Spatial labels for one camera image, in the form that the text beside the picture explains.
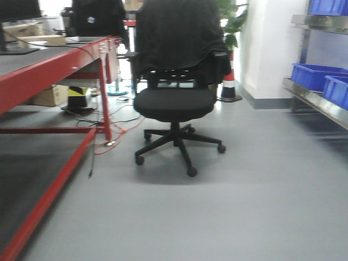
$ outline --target white wall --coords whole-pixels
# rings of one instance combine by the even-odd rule
[[[282,86],[298,61],[302,30],[293,14],[305,14],[304,0],[250,0],[248,19],[235,51],[236,79],[255,99],[289,98]]]

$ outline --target red metal frame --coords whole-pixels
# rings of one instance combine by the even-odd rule
[[[54,57],[23,67],[20,70],[0,76],[0,92],[3,94],[0,95],[0,114],[46,89],[51,84],[69,77],[99,79],[104,117],[103,124],[98,127],[0,129],[0,134],[86,133],[86,137],[75,153],[59,172],[57,178],[34,207],[26,221],[21,225],[11,242],[6,246],[4,252],[0,254],[0,261],[13,261],[20,254],[38,223],[80,161],[84,151],[93,141],[95,134],[103,132],[106,140],[112,139],[105,80],[111,82],[112,79],[115,79],[115,75],[117,75],[117,67],[115,68],[115,65],[117,66],[116,56],[115,60],[113,60],[111,54],[115,54],[115,47],[118,45],[119,40],[115,37],[101,38],[84,45],[82,48],[87,52],[74,48]],[[98,62],[97,72],[77,72],[92,61]]]
[[[125,26],[128,27],[135,27],[136,26],[136,20],[126,20],[123,22]]]

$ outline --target chair seat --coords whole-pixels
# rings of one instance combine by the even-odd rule
[[[158,121],[185,122],[211,112],[215,101],[215,96],[207,89],[145,89],[137,94],[134,109]]]

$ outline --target dark clothing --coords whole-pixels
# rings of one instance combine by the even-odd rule
[[[228,53],[215,0],[145,0],[136,14],[139,72],[199,64],[212,50]],[[229,74],[229,58],[222,74]]]
[[[122,0],[73,0],[73,26],[79,36],[119,35],[128,45]]]

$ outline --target black cable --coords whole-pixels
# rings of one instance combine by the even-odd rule
[[[130,120],[124,120],[124,121],[115,121],[115,122],[112,122],[112,123],[135,121],[135,120],[139,119],[140,117],[141,117],[141,115],[139,114],[139,116],[136,117],[136,118],[133,118],[133,119],[130,119]]]
[[[51,31],[51,30],[47,30],[47,29],[45,29],[45,28],[41,28],[41,27],[39,27],[39,26],[37,26],[37,25],[35,25],[35,24],[30,24],[30,23],[27,23],[26,21],[22,21],[22,23],[27,24],[27,25],[32,26],[32,27],[35,27],[35,28],[37,28],[37,29],[39,29],[39,30],[43,30],[43,31],[49,32],[49,33],[51,33],[51,34],[55,34],[55,32],[53,32],[53,31]]]
[[[134,100],[134,98],[128,96],[119,96],[116,99],[118,102],[128,102],[129,100]]]
[[[77,48],[77,49],[81,49],[82,51],[87,52],[87,54],[88,54],[89,56],[91,56],[91,58],[92,58],[93,61],[95,60],[95,58],[93,57],[93,54],[91,54],[89,51],[87,51],[86,49],[84,49],[84,48],[82,48],[82,47],[70,46],[70,45],[37,45],[37,44],[34,44],[34,43],[25,42],[25,41],[23,41],[22,39],[19,39],[18,37],[13,36],[12,34],[6,32],[6,31],[4,31],[4,32],[5,32],[7,35],[11,36],[12,38],[16,39],[16,40],[19,41],[19,42],[24,42],[24,43],[26,43],[26,44],[31,44],[31,45],[34,45],[34,46],[41,46],[41,47],[65,47],[65,48]]]
[[[101,121],[78,120],[78,121],[76,122],[76,127],[79,127],[79,123],[80,123],[80,122],[87,122],[87,123],[90,123],[91,125],[89,125],[88,127],[91,127],[91,126],[94,126],[94,125],[99,126],[99,125],[102,124]]]
[[[99,103],[98,103],[98,97],[96,97],[96,110],[98,111],[99,110]],[[94,165],[95,165],[95,159],[96,159],[96,154],[95,154],[95,149],[96,149],[96,138],[97,138],[97,127],[98,125],[101,124],[101,121],[99,120],[99,113],[97,114],[97,121],[94,122],[94,124],[92,124],[91,126],[95,125],[95,128],[96,128],[96,133],[94,135],[94,138],[93,138],[93,143],[92,143],[92,162],[91,162],[91,170],[88,174],[88,178],[91,178],[92,175],[93,175],[93,172],[94,172]]]

